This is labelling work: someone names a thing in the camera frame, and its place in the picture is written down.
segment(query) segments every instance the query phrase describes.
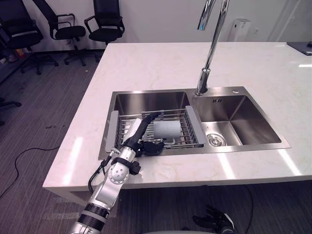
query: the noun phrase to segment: black object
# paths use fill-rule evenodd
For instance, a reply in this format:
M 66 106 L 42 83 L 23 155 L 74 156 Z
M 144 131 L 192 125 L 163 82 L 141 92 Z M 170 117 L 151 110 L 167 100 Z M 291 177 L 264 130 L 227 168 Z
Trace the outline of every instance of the black object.
M 85 215 L 85 214 L 81 214 L 79 219 L 78 219 L 79 223 L 85 224 L 87 226 L 90 226 L 92 228 L 95 228 L 99 231 L 102 231 L 103 227 L 104 227 L 104 223 L 96 218 L 93 218 L 91 216 Z
M 111 160 L 112 156 L 108 155 L 106 160 L 103 160 L 100 164 L 100 166 L 97 168 L 97 170 L 93 173 L 93 175 L 90 177 L 89 181 L 88 181 L 88 189 L 89 192 L 92 194 L 93 193 L 93 188 L 92 188 L 92 181 L 93 179 L 97 176 L 97 174 L 100 173 L 101 169 L 103 170 L 103 174 L 105 175 L 105 170 L 104 167 L 108 164 L 108 162 Z
M 136 130 L 136 133 L 130 138 L 128 138 L 122 146 L 130 147 L 135 151 L 135 153 L 138 152 L 138 150 L 142 147 L 142 143 L 139 143 L 139 140 L 143 137 L 147 126 L 159 115 L 161 114 L 160 111 L 149 114 L 147 117 L 145 117 L 142 122 L 140 123 L 139 127 Z
M 148 156 L 156 156 L 162 152 L 162 150 L 164 149 L 164 146 L 165 146 L 164 142 L 155 144 L 153 142 L 146 141 L 143 143 L 141 151 L 144 152 L 144 154 Z
M 107 218 L 109 215 L 108 211 L 100 206 L 97 206 L 92 203 L 88 203 L 86 208 L 84 208 L 85 211 L 90 211 L 92 213 L 95 213 L 99 216 L 102 216 L 103 218 Z
M 105 42 L 106 45 L 122 37 L 125 31 L 125 26 L 120 16 L 119 1 L 118 0 L 93 0 L 94 16 L 85 19 L 84 24 L 90 32 L 89 38 L 95 41 Z M 91 31 L 88 22 L 95 19 L 98 29 Z M 104 28 L 106 26 L 113 26 L 115 28 Z
M 128 160 L 125 160 L 124 158 L 115 157 L 113 159 L 111 165 L 114 165 L 117 162 L 119 162 L 119 163 L 125 165 L 127 168 L 129 168 L 129 173 L 134 175 L 134 176 L 137 175 L 141 170 L 140 164 L 137 161 L 129 162 Z
M 13 182 L 3 191 L 3 193 L 0 195 L 0 199 L 1 199 L 1 198 L 5 195 L 5 193 L 6 193 L 7 191 L 9 191 L 9 189 L 15 184 L 15 182 L 17 181 L 17 179 L 18 179 L 18 177 L 19 177 L 19 175 L 20 175 L 20 173 L 19 173 L 19 171 L 18 171 L 18 167 L 17 167 L 17 161 L 18 161 L 19 157 L 21 157 L 24 153 L 26 153 L 27 151 L 30 151 L 30 150 L 52 151 L 52 150 L 56 150 L 56 149 L 58 149 L 58 148 L 59 148 L 59 146 L 56 147 L 56 148 L 53 148 L 53 149 L 30 148 L 30 149 L 27 149 L 27 150 L 24 150 L 23 152 L 21 152 L 21 153 L 16 157 L 16 159 L 15 159 L 15 161 L 14 161 L 14 167 L 15 167 L 15 170 L 16 170 L 16 172 L 17 172 L 17 175 L 16 175 L 14 181 L 13 181 Z
M 34 64 L 38 75 L 41 74 L 40 67 L 43 63 L 52 62 L 58 66 L 58 63 L 50 55 L 38 57 L 31 49 L 31 46 L 38 44 L 43 39 L 43 35 L 36 22 L 30 18 L 22 0 L 0 0 L 0 24 L 0 28 L 8 37 L 4 40 L 7 48 L 27 48 L 32 53 L 31 58 L 21 67 L 22 73 L 25 72 L 26 67 Z
M 17 102 L 17 101 L 7 101 L 7 102 L 4 102 L 4 101 L 5 101 L 5 99 L 0 98 L 0 107 L 10 106 L 10 105 L 15 105 L 16 107 L 20 107 L 21 106 L 21 103 Z M 0 121 L 0 126 L 3 126 L 4 124 L 5 124 L 4 121 Z
M 33 0 L 33 2 L 37 5 L 39 10 L 43 13 L 44 17 L 48 20 L 48 23 L 50 26 L 50 37 L 54 40 L 69 39 L 70 42 L 73 43 L 75 51 L 69 54 L 69 56 L 64 59 L 64 63 L 66 65 L 69 64 L 68 62 L 69 59 L 78 57 L 81 61 L 81 64 L 85 66 L 86 64 L 83 60 L 83 56 L 88 55 L 88 54 L 93 54 L 94 57 L 96 58 L 96 61 L 99 62 L 99 58 L 97 57 L 96 54 L 89 52 L 89 51 L 85 51 L 85 50 L 79 50 L 78 47 L 76 46 L 75 40 L 80 41 L 79 37 L 85 36 L 86 30 L 82 26 L 75 26 L 74 14 L 70 13 L 70 14 L 56 15 L 45 0 Z M 71 17 L 73 20 L 73 25 L 69 21 L 59 21 L 60 17 Z M 67 24 L 69 26 L 59 28 L 60 24 Z
M 250 191 L 250 189 L 248 188 L 247 185 L 245 185 L 245 188 L 248 190 L 248 193 L 249 193 L 249 196 L 250 196 L 250 201 L 251 201 L 251 212 L 250 212 L 250 218 L 249 218 L 249 222 L 248 222 L 248 226 L 246 228 L 246 231 L 245 231 L 245 234 L 247 234 L 251 224 L 252 224 L 252 221 L 253 221 L 253 215 L 254 215 L 254 198 L 253 198 L 253 195 L 252 195 L 252 192 Z
M 237 234 L 234 231 L 234 226 L 225 214 L 216 208 L 207 205 L 206 217 L 193 216 L 193 221 L 200 227 L 209 228 L 217 233 L 222 234 Z
M 306 56 L 312 56 L 312 41 L 310 42 L 287 42 L 289 46 L 300 51 Z

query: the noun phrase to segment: white countertop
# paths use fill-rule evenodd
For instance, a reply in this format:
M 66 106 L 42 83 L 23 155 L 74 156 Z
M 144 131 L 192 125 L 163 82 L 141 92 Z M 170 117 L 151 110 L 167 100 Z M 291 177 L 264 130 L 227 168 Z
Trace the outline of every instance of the white countertop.
M 44 182 L 87 190 L 113 91 L 195 88 L 210 43 L 111 43 Z M 209 87 L 244 86 L 289 149 L 138 158 L 125 188 L 291 181 L 312 178 L 312 57 L 275 42 L 220 42 Z M 95 184 L 103 179 L 99 175 Z

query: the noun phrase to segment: white wall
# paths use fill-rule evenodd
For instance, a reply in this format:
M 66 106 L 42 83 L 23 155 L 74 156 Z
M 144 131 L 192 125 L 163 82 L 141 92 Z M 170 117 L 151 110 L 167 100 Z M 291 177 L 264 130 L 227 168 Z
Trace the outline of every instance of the white wall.
M 35 51 L 72 49 L 63 40 L 52 40 L 46 19 L 32 2 L 23 0 L 32 18 L 44 34 L 44 40 L 34 46 Z M 252 22 L 246 41 L 266 41 L 287 0 L 231 0 L 220 40 L 226 41 L 236 18 Z M 74 13 L 77 25 L 92 16 L 92 0 L 47 0 L 56 14 Z M 119 0 L 126 31 L 116 42 L 201 42 L 211 41 L 217 22 L 220 0 L 215 4 L 206 31 L 196 30 L 205 0 Z M 81 40 L 80 48 L 102 49 L 103 42 L 89 40 L 89 33 Z
M 312 0 L 301 0 L 279 41 L 312 40 Z

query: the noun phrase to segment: cable on floor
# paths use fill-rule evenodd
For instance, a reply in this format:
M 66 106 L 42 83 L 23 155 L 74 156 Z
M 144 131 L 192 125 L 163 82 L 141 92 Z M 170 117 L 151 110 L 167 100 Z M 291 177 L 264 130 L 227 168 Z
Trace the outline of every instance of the cable on floor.
M 19 159 L 20 156 L 22 156 L 24 153 L 26 153 L 27 151 L 30 151 L 30 150 L 43 150 L 43 151 L 52 151 L 52 150 L 56 150 L 58 149 L 60 146 L 56 147 L 56 148 L 53 148 L 53 149 L 42 149 L 42 148 L 29 148 L 27 150 L 24 150 L 23 152 L 21 152 L 15 159 L 14 161 L 14 167 L 15 167 L 15 170 L 17 172 L 17 175 L 14 179 L 14 181 L 4 190 L 4 192 L 0 195 L 0 199 L 5 195 L 5 193 L 7 191 L 9 191 L 9 189 L 15 184 L 15 182 L 17 181 L 20 173 L 19 173 L 19 170 L 18 170 L 18 167 L 17 167 L 17 160 Z
M 245 185 L 245 188 L 248 190 L 248 193 L 249 193 L 249 195 L 250 195 L 251 205 L 252 205 L 252 207 L 251 207 L 251 214 L 250 214 L 250 218 L 249 218 L 249 222 L 248 222 L 248 226 L 247 226 L 247 229 L 246 229 L 246 231 L 245 231 L 245 234 L 247 234 L 247 233 L 248 233 L 248 230 L 249 230 L 249 228 L 250 228 L 250 226 L 251 226 L 251 224 L 252 224 L 252 220 L 253 220 L 253 215 L 254 215 L 254 199 L 253 199 L 252 192 L 250 192 L 250 189 L 248 188 L 247 185 Z

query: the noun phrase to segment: faucet spout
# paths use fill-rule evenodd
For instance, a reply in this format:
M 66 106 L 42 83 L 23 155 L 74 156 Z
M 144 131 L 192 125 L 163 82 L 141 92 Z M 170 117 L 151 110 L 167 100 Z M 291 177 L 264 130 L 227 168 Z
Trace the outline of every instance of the faucet spout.
M 200 20 L 198 23 L 198 27 L 197 27 L 198 30 L 205 30 L 208 19 L 210 17 L 211 11 L 212 11 L 212 8 L 215 4 L 215 1 L 216 0 L 207 0 L 206 1 L 206 4 L 204 6 L 203 12 L 201 13 L 201 17 L 200 17 Z M 199 78 L 199 81 L 197 84 L 197 88 L 195 90 L 195 94 L 197 96 L 201 96 L 205 92 L 208 91 L 207 81 L 208 81 L 208 77 L 210 74 L 210 64 L 211 64 L 211 61 L 212 61 L 214 53 L 215 53 L 216 45 L 219 41 L 220 32 L 221 32 L 222 26 L 224 24 L 226 14 L 228 12 L 229 2 L 230 2 L 230 0 L 222 0 L 221 10 L 220 10 L 219 18 L 218 18 L 218 23 L 216 24 L 216 27 L 215 27 L 213 41 L 211 43 L 211 47 L 210 47 L 210 50 L 208 53 L 208 57 L 207 57 L 205 67 L 201 70 L 201 75 L 200 75 L 200 78 Z

